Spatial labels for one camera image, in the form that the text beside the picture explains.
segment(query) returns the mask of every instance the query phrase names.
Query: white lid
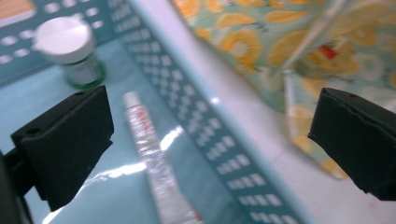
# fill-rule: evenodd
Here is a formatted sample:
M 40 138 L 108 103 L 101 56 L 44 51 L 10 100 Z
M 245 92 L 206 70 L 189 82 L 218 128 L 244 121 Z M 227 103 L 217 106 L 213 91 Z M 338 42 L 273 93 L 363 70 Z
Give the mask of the white lid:
M 75 63 L 94 49 L 90 25 L 73 17 L 46 21 L 35 31 L 36 46 L 56 63 Z
M 134 107 L 136 105 L 141 105 L 139 96 L 137 95 L 136 92 L 134 91 L 129 91 L 123 95 L 123 100 L 125 104 L 125 108 L 129 109 L 131 107 Z

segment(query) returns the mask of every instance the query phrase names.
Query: black object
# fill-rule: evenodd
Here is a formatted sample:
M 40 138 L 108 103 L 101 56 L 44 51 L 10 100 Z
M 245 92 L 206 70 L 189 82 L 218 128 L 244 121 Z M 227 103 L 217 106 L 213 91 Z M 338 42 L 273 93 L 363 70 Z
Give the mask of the black object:
M 0 188 L 0 201 L 35 186 L 51 211 L 68 204 L 111 146 L 113 133 L 104 86 L 69 96 L 11 135 L 16 148 L 4 157 L 5 165 L 0 160 L 0 175 L 12 186 Z
M 396 200 L 396 115 L 355 94 L 322 89 L 309 138 L 364 192 Z

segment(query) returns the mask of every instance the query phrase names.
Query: blue basket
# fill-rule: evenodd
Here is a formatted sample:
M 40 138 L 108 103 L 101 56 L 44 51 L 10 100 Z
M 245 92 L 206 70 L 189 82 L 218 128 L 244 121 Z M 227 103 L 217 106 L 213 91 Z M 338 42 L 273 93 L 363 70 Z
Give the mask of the blue basket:
M 211 179 L 217 179 L 216 183 L 220 186 L 217 186 L 213 191 L 211 189 L 203 191 L 198 189 L 199 186 L 193 187 L 188 184 L 188 175 L 179 180 L 183 192 L 188 195 L 187 197 L 204 216 L 206 223 L 219 223 L 219 213 L 224 216 L 229 213 L 233 223 L 313 223 L 312 217 L 305 212 L 303 206 L 285 187 L 269 162 L 242 133 L 238 132 L 237 125 L 222 105 L 209 103 L 210 99 L 216 96 L 205 87 L 197 74 L 183 63 L 182 57 L 172 51 L 172 46 L 168 46 L 166 39 L 163 39 L 155 29 L 152 20 L 136 2 L 125 0 L 108 0 L 107 2 L 99 0 L 80 0 L 79 2 L 77 0 L 41 0 L 35 1 L 35 4 L 37 14 L 32 19 L 8 26 L 0 32 L 0 41 L 4 38 L 15 40 L 15 43 L 11 45 L 0 45 L 0 71 L 2 73 L 0 81 L 10 80 L 9 82 L 12 82 L 13 77 L 48 64 L 40 53 L 35 51 L 30 35 L 26 35 L 32 34 L 37 25 L 59 16 L 82 17 L 92 25 L 98 42 L 107 42 L 104 47 L 108 45 L 109 40 L 116 38 L 121 40 L 124 48 L 127 49 L 138 66 L 139 71 L 136 74 L 147 79 L 148 83 L 152 85 L 151 88 L 158 91 L 158 95 L 161 96 L 159 99 L 162 99 L 170 109 L 174 116 L 173 119 L 176 118 L 176 123 L 185 130 L 185 137 L 195 144 L 193 150 L 199 151 L 201 157 L 206 160 L 196 164 L 194 161 L 189 164 L 184 162 L 177 169 L 184 169 L 188 173 L 196 169 L 194 166 L 211 167 L 208 169 L 210 171 L 205 170 L 201 174 L 207 174 L 207 178 L 211 176 Z M 19 57 L 16 51 L 21 49 L 26 49 L 28 53 Z M 127 54 L 119 55 L 123 62 L 127 60 L 125 57 L 129 57 Z M 116 60 L 106 56 L 103 56 L 102 59 Z M 59 73 L 59 70 L 54 69 L 45 72 L 56 71 Z M 2 86 L 4 88 L 7 85 L 8 82 L 5 82 Z M 123 118 L 116 118 L 117 122 L 122 122 L 122 120 Z M 173 156 L 178 160 L 184 160 L 183 157 L 183 153 L 180 151 L 178 155 Z M 200 184 L 193 180 L 191 182 L 196 185 Z M 205 207 L 210 204 L 207 202 L 201 205 L 196 204 L 202 198 L 216 198 L 216 194 L 221 189 L 227 190 L 227 194 L 231 196 L 230 202 L 219 203 L 216 209 L 216 206 Z M 206 194 L 206 197 L 197 195 L 197 190 Z M 217 219 L 211 218 L 210 213 L 217 213 L 217 216 L 213 216 Z M 112 219 L 99 220 L 102 220 L 102 223 L 108 223 Z

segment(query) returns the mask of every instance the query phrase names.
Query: small bottle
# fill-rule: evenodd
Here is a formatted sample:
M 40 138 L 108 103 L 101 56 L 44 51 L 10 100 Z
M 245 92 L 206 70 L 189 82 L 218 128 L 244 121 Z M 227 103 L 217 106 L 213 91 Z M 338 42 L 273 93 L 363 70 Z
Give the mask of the small bottle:
M 34 42 L 50 61 L 63 68 L 71 85 L 85 89 L 104 79 L 105 68 L 94 54 L 95 40 L 87 22 L 73 17 L 46 21 L 36 29 Z
M 141 160 L 146 164 L 148 181 L 162 224 L 203 224 L 178 189 L 171 164 L 160 148 L 157 134 L 147 109 L 138 96 L 130 91 L 124 94 L 127 122 Z

